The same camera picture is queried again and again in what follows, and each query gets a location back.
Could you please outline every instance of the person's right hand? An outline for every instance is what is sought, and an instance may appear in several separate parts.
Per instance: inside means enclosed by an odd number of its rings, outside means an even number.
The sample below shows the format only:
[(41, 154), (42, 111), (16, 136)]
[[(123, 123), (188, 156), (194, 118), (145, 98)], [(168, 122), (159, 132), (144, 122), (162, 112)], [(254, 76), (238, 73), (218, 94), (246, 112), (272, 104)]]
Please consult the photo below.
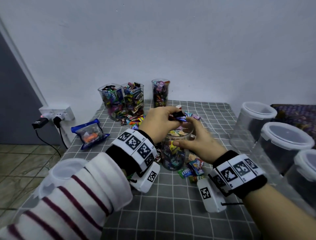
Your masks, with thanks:
[(217, 158), (227, 152), (225, 147), (220, 145), (203, 127), (202, 123), (192, 117), (187, 117), (186, 120), (188, 123), (193, 124), (193, 134), (196, 136), (195, 140), (174, 140), (174, 146), (189, 149), (195, 152), (201, 158), (201, 160), (210, 164), (213, 164)]

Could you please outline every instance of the clear plastic jar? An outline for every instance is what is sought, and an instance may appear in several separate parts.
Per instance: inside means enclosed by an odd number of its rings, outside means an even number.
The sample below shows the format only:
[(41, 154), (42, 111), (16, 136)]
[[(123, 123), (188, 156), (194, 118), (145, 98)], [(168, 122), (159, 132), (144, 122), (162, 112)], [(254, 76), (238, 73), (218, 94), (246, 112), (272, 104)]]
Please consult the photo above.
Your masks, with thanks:
[(122, 86), (127, 113), (132, 116), (143, 115), (144, 85), (135, 82), (133, 86), (128, 85), (128, 83)]
[(116, 83), (108, 83), (98, 91), (107, 108), (107, 113), (113, 120), (120, 120), (126, 115), (122, 86)]
[(272, 163), (284, 175), (293, 165), (296, 154), (314, 145), (313, 138), (299, 128), (286, 123), (269, 122), (263, 126), (250, 158), (259, 164)]
[(284, 176), (300, 196), (316, 210), (316, 149), (301, 150)]
[(190, 140), (193, 129), (185, 130), (184, 136), (172, 136), (170, 133), (161, 142), (161, 164), (164, 168), (170, 171), (180, 170), (188, 157), (188, 150), (174, 146), (172, 143), (174, 140), (187, 139)]
[(261, 128), (277, 115), (269, 105), (259, 102), (244, 102), (230, 137), (230, 144), (240, 151), (251, 151), (260, 137)]
[(167, 106), (170, 81), (167, 79), (154, 79), (153, 85), (154, 108)]

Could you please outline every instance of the wall socket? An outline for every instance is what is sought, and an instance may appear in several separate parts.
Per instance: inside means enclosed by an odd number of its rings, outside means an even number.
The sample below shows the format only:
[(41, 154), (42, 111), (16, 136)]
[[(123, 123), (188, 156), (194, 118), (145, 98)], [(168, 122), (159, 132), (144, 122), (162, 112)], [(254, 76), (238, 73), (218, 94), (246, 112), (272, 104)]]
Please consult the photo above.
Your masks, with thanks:
[(74, 113), (69, 105), (50, 105), (48, 107), (41, 107), (39, 111), (41, 114), (51, 114), (53, 117), (55, 117), (56, 114), (63, 114), (65, 117), (64, 121), (75, 119)]

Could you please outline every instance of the gray door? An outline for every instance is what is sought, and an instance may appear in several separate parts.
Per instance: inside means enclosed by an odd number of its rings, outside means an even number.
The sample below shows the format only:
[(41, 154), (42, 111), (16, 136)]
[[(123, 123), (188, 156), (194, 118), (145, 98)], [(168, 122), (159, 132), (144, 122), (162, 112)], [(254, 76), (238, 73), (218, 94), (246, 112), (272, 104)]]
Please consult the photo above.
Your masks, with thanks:
[[(0, 34), (0, 144), (43, 144), (32, 123), (40, 117), (41, 102)], [(40, 137), (60, 145), (53, 124), (38, 130)]]

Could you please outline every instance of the plastic bag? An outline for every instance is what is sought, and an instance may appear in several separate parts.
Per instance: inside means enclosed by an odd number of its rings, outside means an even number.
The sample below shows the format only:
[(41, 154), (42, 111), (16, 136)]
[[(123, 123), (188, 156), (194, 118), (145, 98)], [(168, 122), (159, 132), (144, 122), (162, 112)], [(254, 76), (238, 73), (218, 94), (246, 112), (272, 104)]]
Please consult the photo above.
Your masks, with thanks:
[(103, 133), (99, 123), (100, 121), (96, 118), (91, 122), (71, 127), (71, 132), (76, 133), (83, 142), (81, 150), (88, 149), (100, 143), (110, 135)]

